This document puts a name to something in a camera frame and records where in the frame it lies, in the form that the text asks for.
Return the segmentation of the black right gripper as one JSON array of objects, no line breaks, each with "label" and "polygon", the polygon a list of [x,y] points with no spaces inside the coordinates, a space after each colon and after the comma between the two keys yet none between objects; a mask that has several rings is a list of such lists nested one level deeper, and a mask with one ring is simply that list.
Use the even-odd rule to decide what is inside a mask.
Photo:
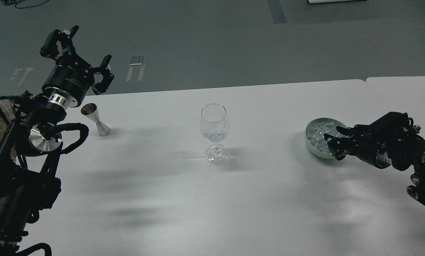
[{"label": "black right gripper", "polygon": [[336,130],[341,137],[328,133],[323,135],[331,155],[336,160],[341,161],[347,155],[352,155],[378,169],[390,166],[387,147],[385,143],[375,140],[377,136],[372,125],[337,126]]}]

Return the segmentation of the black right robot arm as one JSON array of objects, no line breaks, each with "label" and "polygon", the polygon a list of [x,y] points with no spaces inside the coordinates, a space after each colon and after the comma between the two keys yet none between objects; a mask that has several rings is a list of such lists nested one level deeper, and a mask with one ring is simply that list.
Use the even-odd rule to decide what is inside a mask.
[{"label": "black right robot arm", "polygon": [[407,193],[425,206],[425,139],[419,135],[420,126],[408,114],[388,112],[375,122],[353,127],[336,127],[341,137],[326,133],[325,141],[336,160],[355,156],[378,169],[392,166],[414,172]]}]

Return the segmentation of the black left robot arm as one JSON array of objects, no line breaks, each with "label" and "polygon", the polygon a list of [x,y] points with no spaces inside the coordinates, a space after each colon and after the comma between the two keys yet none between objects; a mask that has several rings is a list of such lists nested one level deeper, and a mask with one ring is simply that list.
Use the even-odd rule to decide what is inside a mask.
[{"label": "black left robot arm", "polygon": [[51,32],[40,49],[42,57],[55,60],[55,67],[34,95],[0,97],[0,117],[6,130],[0,141],[0,256],[28,256],[42,250],[52,255],[50,245],[38,243],[20,250],[28,235],[26,224],[52,208],[61,192],[56,172],[61,155],[73,152],[89,135],[82,123],[62,123],[67,109],[79,107],[89,89],[103,94],[114,79],[108,64],[111,55],[94,68],[80,57],[73,44],[79,26]]}]

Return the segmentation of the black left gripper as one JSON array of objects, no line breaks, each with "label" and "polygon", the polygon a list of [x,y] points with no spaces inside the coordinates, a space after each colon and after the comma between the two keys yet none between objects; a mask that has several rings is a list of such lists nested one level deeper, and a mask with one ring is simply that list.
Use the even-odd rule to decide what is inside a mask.
[{"label": "black left gripper", "polygon": [[[112,55],[106,55],[98,67],[92,68],[77,54],[72,39],[78,30],[78,25],[65,31],[56,29],[40,48],[40,55],[54,60],[56,64],[42,91],[47,96],[58,91],[69,99],[69,107],[79,107],[90,86],[95,95],[104,94],[115,78],[108,68]],[[94,75],[101,75],[102,80],[94,83]]]}]

